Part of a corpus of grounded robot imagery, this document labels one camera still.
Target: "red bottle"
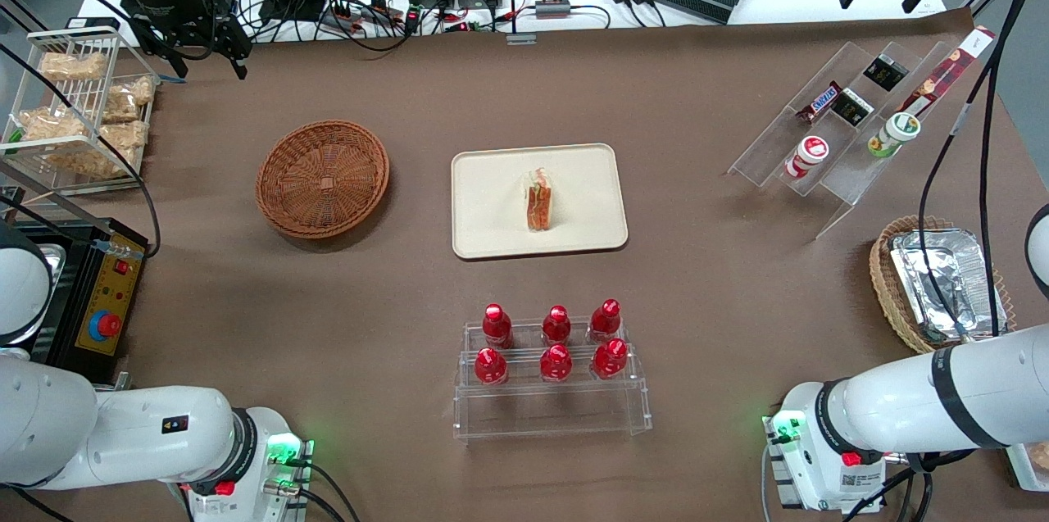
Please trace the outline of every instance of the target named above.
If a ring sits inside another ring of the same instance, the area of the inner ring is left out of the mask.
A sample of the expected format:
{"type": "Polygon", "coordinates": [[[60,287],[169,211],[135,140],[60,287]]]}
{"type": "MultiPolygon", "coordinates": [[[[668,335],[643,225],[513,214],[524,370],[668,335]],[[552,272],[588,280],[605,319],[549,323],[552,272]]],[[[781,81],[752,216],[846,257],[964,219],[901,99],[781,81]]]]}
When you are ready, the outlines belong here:
{"type": "Polygon", "coordinates": [[[507,360],[498,350],[483,347],[477,351],[477,361],[473,364],[473,373],[483,385],[502,385],[510,377],[507,360]]]}
{"type": "Polygon", "coordinates": [[[564,344],[572,332],[572,321],[569,321],[569,312],[561,305],[551,306],[550,313],[542,321],[542,340],[547,346],[554,344],[564,344]]]}
{"type": "Polygon", "coordinates": [[[596,377],[616,376],[619,371],[626,368],[626,343],[618,338],[608,340],[601,344],[594,351],[594,358],[591,361],[591,372],[596,377]]]}
{"type": "Polygon", "coordinates": [[[491,347],[509,350],[514,346],[514,331],[510,324],[510,316],[496,304],[485,309],[485,320],[480,323],[485,331],[485,342],[491,347]]]}
{"type": "Polygon", "coordinates": [[[608,299],[595,310],[591,317],[591,325],[586,328],[586,339],[594,344],[603,344],[616,338],[619,331],[619,302],[608,299]]]}
{"type": "Polygon", "coordinates": [[[572,354],[562,344],[554,344],[539,358],[539,374],[547,383],[560,383],[572,372],[572,354]]]}

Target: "red emergency stop button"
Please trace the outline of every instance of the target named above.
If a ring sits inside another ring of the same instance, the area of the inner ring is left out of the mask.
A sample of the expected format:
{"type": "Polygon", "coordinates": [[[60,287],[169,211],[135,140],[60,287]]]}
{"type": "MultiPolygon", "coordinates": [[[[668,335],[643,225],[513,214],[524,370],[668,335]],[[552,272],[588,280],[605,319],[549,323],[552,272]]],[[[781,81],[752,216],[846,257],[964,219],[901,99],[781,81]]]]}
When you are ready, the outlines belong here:
{"type": "Polygon", "coordinates": [[[103,338],[113,338],[121,331],[121,318],[106,313],[99,320],[99,332],[103,338]]]}

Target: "brown basket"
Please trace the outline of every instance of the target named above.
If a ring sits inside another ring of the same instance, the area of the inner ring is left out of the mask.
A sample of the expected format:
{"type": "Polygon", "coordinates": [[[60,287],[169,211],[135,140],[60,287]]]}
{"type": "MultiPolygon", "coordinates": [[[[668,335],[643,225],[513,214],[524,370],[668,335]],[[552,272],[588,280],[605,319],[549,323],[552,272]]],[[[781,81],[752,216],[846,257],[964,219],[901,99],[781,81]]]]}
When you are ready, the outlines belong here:
{"type": "MultiPolygon", "coordinates": [[[[896,331],[896,335],[903,340],[914,351],[924,354],[926,351],[934,351],[940,347],[955,346],[957,342],[944,344],[934,344],[921,334],[918,324],[915,322],[914,313],[911,312],[911,302],[907,302],[906,293],[903,291],[903,284],[900,283],[899,276],[896,275],[896,265],[893,258],[889,256],[889,238],[893,235],[902,234],[904,231],[915,231],[918,227],[918,216],[902,216],[878,235],[878,239],[871,248],[871,282],[874,283],[874,291],[878,295],[878,302],[881,310],[885,313],[886,320],[896,331]]],[[[934,216],[925,216],[926,230],[947,230],[954,227],[954,223],[948,220],[937,219],[934,216]]],[[[1012,302],[1008,291],[1002,283],[1002,276],[994,270],[994,287],[1002,298],[1002,306],[1005,308],[1005,320],[1010,330],[1015,328],[1016,316],[1012,311],[1012,302]]]]}
{"type": "Polygon", "coordinates": [[[281,138],[259,168],[255,201],[281,234],[322,239],[362,222],[382,200],[390,162],[350,122],[315,122],[281,138]]]}

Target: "brown table surface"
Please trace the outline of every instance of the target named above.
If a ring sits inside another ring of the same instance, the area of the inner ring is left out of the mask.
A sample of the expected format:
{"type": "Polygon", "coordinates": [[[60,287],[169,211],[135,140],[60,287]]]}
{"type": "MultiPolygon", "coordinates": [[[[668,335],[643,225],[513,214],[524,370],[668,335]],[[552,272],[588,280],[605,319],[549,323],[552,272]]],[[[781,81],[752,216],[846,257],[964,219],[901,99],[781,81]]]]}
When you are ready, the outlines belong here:
{"type": "MultiPolygon", "coordinates": [[[[378,62],[348,43],[283,44],[256,48],[243,82],[217,57],[194,63],[188,85],[164,86],[153,116],[144,174],[164,249],[147,264],[128,330],[134,382],[214,387],[234,405],[281,411],[317,440],[317,462],[368,522],[758,521],[759,417],[770,406],[799,383],[911,354],[881,316],[868,251],[885,223],[916,211],[977,73],[816,242],[835,209],[826,198],[759,193],[724,172],[845,40],[871,52],[889,40],[925,52],[937,40],[959,41],[971,23],[956,12],[570,31],[540,36],[535,47],[476,34],[410,40],[378,62]],[[279,137],[322,118],[374,131],[392,182],[377,220],[352,237],[293,245],[258,213],[255,174],[279,137]],[[596,140],[616,150],[624,248],[454,256],[452,156],[596,140]],[[622,302],[644,362],[652,431],[469,448],[452,438],[465,321],[493,301],[529,318],[554,304],[585,312],[608,297],[622,302]]],[[[979,227],[982,110],[975,107],[929,203],[970,231],[979,227]]],[[[1028,276],[1023,235],[1046,190],[1001,108],[991,164],[996,264],[1020,323],[1040,324],[1049,302],[1028,276]]],[[[149,235],[138,193],[92,200],[99,215],[149,235]]],[[[1049,497],[1010,487],[1004,471],[989,453],[941,470],[928,521],[1045,520],[1049,497]]],[[[184,519],[155,482],[39,497],[78,522],[184,519]]],[[[839,519],[771,507],[775,520],[839,519]]],[[[44,519],[7,493],[0,518],[44,519]]]]}

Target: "acrylic display rack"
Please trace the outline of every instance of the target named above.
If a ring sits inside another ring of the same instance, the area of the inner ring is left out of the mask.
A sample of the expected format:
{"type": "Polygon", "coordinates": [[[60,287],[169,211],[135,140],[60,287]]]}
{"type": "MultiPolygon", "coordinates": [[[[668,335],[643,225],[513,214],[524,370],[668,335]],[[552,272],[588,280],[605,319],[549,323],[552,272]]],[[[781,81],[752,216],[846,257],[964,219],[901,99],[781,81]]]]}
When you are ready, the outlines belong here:
{"type": "Polygon", "coordinates": [[[627,343],[626,368],[608,380],[600,380],[590,373],[590,362],[597,350],[596,344],[586,339],[590,317],[573,317],[571,321],[572,334],[565,346],[572,354],[572,373],[556,384],[539,377],[539,357],[547,349],[541,320],[515,321],[514,347],[500,350],[510,376],[502,385],[477,380],[473,364],[477,351],[487,346],[485,333],[479,321],[466,324],[455,377],[455,438],[466,442],[593,432],[626,432],[634,436],[651,430],[648,387],[626,325],[620,325],[617,334],[627,343]]]}
{"type": "MultiPolygon", "coordinates": [[[[954,47],[941,41],[928,51],[928,55],[919,57],[899,44],[889,43],[887,47],[881,50],[881,55],[890,57],[909,70],[909,73],[890,92],[863,74],[863,70],[877,59],[877,55],[870,55],[854,43],[844,44],[819,73],[816,73],[816,77],[813,77],[812,81],[809,81],[805,88],[787,103],[783,112],[779,112],[779,115],[762,131],[750,148],[735,159],[729,168],[729,174],[743,175],[758,189],[768,186],[772,178],[778,178],[801,197],[809,196],[817,186],[822,186],[838,198],[841,204],[816,235],[816,238],[819,238],[838,223],[838,220],[849,215],[893,159],[893,156],[871,155],[866,149],[870,138],[876,135],[884,126],[885,118],[899,110],[906,96],[914,92],[934,67],[952,50],[954,47]],[[852,126],[834,111],[823,111],[812,126],[795,115],[823,93],[832,81],[837,82],[842,88],[852,89],[874,108],[874,111],[858,126],[852,126]],[[830,148],[827,159],[812,168],[805,178],[794,179],[790,175],[785,175],[784,165],[787,159],[794,156],[794,149],[802,138],[813,134],[827,140],[830,148]]],[[[918,118],[928,115],[933,107],[936,107],[936,103],[919,114],[918,118]]],[[[934,133],[928,127],[923,127],[923,134],[918,137],[928,138],[926,131],[934,133]]]]}
{"type": "MultiPolygon", "coordinates": [[[[91,26],[90,28],[65,28],[61,30],[47,30],[41,32],[29,32],[26,36],[31,49],[26,60],[30,66],[40,67],[46,52],[64,52],[64,55],[76,55],[86,57],[89,55],[102,55],[106,59],[106,69],[101,77],[95,79],[84,79],[83,81],[57,81],[56,88],[67,97],[78,111],[87,119],[86,136],[76,134],[70,137],[39,138],[38,140],[20,140],[19,134],[25,129],[19,123],[19,111],[26,108],[40,107],[38,101],[26,101],[26,90],[29,85],[37,82],[36,77],[24,71],[22,81],[19,83],[18,92],[12,105],[10,114],[7,114],[7,123],[4,127],[3,138],[0,140],[0,153],[3,162],[10,164],[21,174],[29,175],[35,181],[45,183],[48,189],[62,196],[71,194],[101,193],[106,190],[130,189],[137,182],[130,175],[124,174],[116,178],[93,178],[90,175],[79,174],[76,171],[64,170],[56,167],[48,160],[49,153],[77,153],[97,152],[98,155],[106,157],[115,167],[123,167],[109,149],[99,140],[99,127],[102,126],[103,111],[106,110],[106,101],[109,96],[110,86],[121,83],[133,83],[138,78],[149,77],[153,83],[155,93],[156,86],[160,83],[160,78],[149,66],[149,63],[138,55],[138,51],[120,36],[113,28],[108,26],[91,26]],[[116,57],[121,51],[127,51],[134,56],[134,73],[114,75],[116,57]]],[[[52,95],[49,90],[44,92],[44,107],[47,107],[51,114],[64,108],[61,100],[52,95]]],[[[153,112],[153,102],[150,101],[142,107],[138,119],[149,126],[149,118],[153,112]]],[[[134,171],[142,170],[142,157],[145,145],[140,146],[135,151],[134,159],[131,159],[131,167],[134,171]]]]}

